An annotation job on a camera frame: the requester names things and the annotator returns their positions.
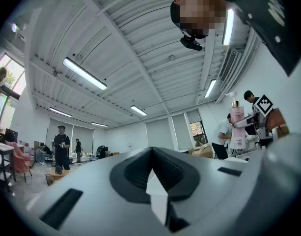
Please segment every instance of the ceiling light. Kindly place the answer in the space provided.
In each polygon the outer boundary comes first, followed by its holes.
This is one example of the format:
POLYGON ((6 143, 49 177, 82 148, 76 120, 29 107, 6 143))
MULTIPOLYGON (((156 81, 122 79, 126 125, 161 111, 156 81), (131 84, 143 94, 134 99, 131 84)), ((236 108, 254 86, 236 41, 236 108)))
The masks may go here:
POLYGON ((63 115, 63 116, 67 116, 67 117, 72 117, 71 115, 69 115, 69 114, 67 114, 67 113, 64 113, 64 112, 61 112, 61 111, 59 111, 59 110, 56 110, 56 109, 54 109, 54 108, 50 108, 50 110, 51 111, 53 111, 53 112, 55 112, 55 113, 58 113, 58 114, 60 114, 60 115, 63 115))
POLYGON ((88 80, 98 88, 104 90, 107 88, 107 85, 95 78, 93 75, 85 71, 83 68, 81 68, 79 65, 77 65, 75 62, 70 60, 69 58, 65 58, 63 61, 63 65, 65 65, 67 68, 71 69, 73 72, 76 72, 78 75, 82 76, 85 80, 88 80))
POLYGON ((12 31, 13 32, 16 32, 18 29, 17 25, 16 24, 12 24, 12 31))
POLYGON ((211 93, 212 89, 214 88, 216 82, 217 82, 217 80, 212 80, 210 82, 210 85, 209 85, 209 88, 208 88, 207 93, 205 95, 205 98, 207 98, 210 95, 210 93, 211 93))
POLYGON ((142 116, 147 115, 143 110, 139 109, 137 106, 131 106, 131 109, 135 110, 137 113, 141 114, 142 116))
POLYGON ((98 123, 94 123, 94 122, 92 122, 91 124, 92 124, 92 125, 97 125, 97 126, 102 126, 102 127, 107 127, 107 125, 98 124, 98 123))
POLYGON ((225 26, 224 26, 224 34, 222 39, 223 45, 229 45, 231 34, 233 30, 233 22, 234 22, 234 11, 233 9, 227 10, 227 18, 225 20, 225 26))

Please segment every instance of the chair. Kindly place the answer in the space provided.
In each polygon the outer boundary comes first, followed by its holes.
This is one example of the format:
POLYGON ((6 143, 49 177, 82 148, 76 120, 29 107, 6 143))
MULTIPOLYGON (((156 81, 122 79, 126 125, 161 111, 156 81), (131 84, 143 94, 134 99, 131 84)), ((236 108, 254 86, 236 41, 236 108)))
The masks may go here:
POLYGON ((30 157, 22 153, 22 151, 17 146, 16 142, 7 142, 5 141, 6 145, 9 145, 14 148, 14 170, 19 173, 24 173, 25 183, 26 182, 26 172, 29 171, 30 175, 30 157))

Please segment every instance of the cardboard box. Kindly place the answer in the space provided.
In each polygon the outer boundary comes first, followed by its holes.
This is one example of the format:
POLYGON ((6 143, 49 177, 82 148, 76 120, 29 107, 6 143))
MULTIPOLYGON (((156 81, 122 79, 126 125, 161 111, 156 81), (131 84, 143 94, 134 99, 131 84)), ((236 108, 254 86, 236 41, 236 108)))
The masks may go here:
POLYGON ((214 158, 211 144, 204 144, 202 147, 189 149, 189 155, 214 158))
POLYGON ((285 137, 289 134, 289 129, 287 125, 277 127, 276 130, 277 130, 278 138, 285 137))

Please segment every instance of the cable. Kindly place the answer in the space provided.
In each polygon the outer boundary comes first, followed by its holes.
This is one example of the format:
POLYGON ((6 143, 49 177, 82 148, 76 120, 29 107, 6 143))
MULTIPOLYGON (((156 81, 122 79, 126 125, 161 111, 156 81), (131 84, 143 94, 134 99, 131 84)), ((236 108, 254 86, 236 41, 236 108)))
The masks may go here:
POLYGON ((216 117, 215 117, 213 111, 211 111, 211 109, 210 109, 210 107, 209 107, 209 105, 208 105, 208 97, 207 97, 207 103, 206 103, 206 104, 207 104, 207 107, 209 108, 210 112, 213 114, 213 116, 214 116, 214 118, 215 118, 215 120, 216 120, 216 123, 219 124, 219 123, 217 122, 217 119, 216 119, 216 117))

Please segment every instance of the monitor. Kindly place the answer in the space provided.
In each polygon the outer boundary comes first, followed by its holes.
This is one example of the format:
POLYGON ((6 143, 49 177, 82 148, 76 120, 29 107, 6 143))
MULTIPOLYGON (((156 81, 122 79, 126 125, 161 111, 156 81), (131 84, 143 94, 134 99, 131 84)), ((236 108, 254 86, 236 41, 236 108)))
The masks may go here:
POLYGON ((16 131, 13 131, 8 128, 5 130, 5 140, 6 141, 17 143, 17 136, 18 136, 18 133, 16 131))

